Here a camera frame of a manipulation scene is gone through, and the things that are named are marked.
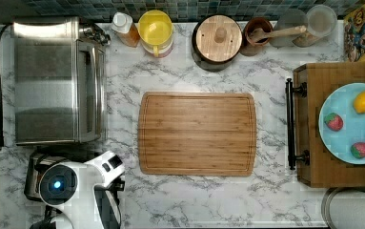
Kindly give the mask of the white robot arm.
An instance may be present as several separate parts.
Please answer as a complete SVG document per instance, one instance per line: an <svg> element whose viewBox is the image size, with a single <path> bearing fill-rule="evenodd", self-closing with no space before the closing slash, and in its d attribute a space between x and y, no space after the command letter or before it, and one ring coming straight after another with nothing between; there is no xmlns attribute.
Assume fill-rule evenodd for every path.
<svg viewBox="0 0 365 229"><path fill-rule="evenodd" d="M73 229L120 229L121 214L110 188L124 172L122 160L112 151L84 163L60 162L42 176L39 194Z"/></svg>

